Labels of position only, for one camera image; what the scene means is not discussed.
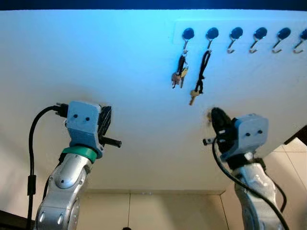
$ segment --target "black lanyard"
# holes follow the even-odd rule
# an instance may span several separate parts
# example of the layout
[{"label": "black lanyard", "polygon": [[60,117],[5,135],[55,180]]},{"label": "black lanyard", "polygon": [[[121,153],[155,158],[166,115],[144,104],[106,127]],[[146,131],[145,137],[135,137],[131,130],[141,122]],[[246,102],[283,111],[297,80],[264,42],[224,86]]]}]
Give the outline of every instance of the black lanyard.
[{"label": "black lanyard", "polygon": [[200,74],[198,76],[198,81],[196,83],[196,87],[195,87],[195,92],[198,91],[198,87],[200,88],[199,90],[199,93],[203,93],[202,90],[203,90],[203,82],[202,80],[205,79],[205,77],[203,76],[203,72],[205,71],[205,68],[208,64],[208,61],[209,61],[209,58],[210,58],[210,55],[211,55],[211,52],[210,50],[207,50],[203,57],[202,57],[202,61],[201,61],[201,70],[200,70]]}]

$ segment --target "key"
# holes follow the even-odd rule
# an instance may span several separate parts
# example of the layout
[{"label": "key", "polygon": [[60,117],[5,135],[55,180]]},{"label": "key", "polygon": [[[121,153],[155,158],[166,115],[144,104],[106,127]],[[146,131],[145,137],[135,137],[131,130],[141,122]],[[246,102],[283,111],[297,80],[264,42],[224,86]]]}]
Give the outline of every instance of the key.
[{"label": "key", "polygon": [[190,103],[189,103],[189,105],[193,105],[193,103],[194,103],[194,100],[195,100],[195,98],[197,97],[197,96],[199,96],[199,92],[198,91],[195,91],[195,90],[192,90],[191,92],[190,92],[190,95],[191,95],[191,101],[190,101]]},{"label": "key", "polygon": [[176,85],[179,85],[181,76],[178,75],[177,73],[173,73],[172,75],[172,82],[173,82],[173,88],[175,88]]},{"label": "key", "polygon": [[181,72],[181,83],[180,83],[180,87],[182,88],[183,86],[183,81],[184,81],[184,77],[186,76],[186,74],[188,73],[188,68],[184,68]]}]

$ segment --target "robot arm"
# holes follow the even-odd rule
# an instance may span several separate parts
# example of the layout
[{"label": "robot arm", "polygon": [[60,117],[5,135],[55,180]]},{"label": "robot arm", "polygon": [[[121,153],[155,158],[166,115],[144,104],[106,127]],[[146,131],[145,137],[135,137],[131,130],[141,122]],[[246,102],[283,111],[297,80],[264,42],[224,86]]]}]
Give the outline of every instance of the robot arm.
[{"label": "robot arm", "polygon": [[232,175],[262,196],[236,183],[235,191],[242,206],[245,229],[288,229],[279,211],[276,208],[274,211],[263,199],[268,199],[273,207],[277,207],[275,184],[265,173],[262,159],[254,157],[256,149],[266,142],[268,120],[256,114],[231,120],[220,108],[213,108],[211,116],[216,139],[204,139],[204,145],[217,142],[222,153],[220,159],[227,162]]},{"label": "robot arm", "polygon": [[80,196],[93,163],[102,157],[105,144],[121,146],[121,141],[104,137],[111,121],[110,106],[77,101],[59,105],[68,107],[65,125],[71,142],[49,177],[48,193],[37,211],[35,230],[75,230]]}]

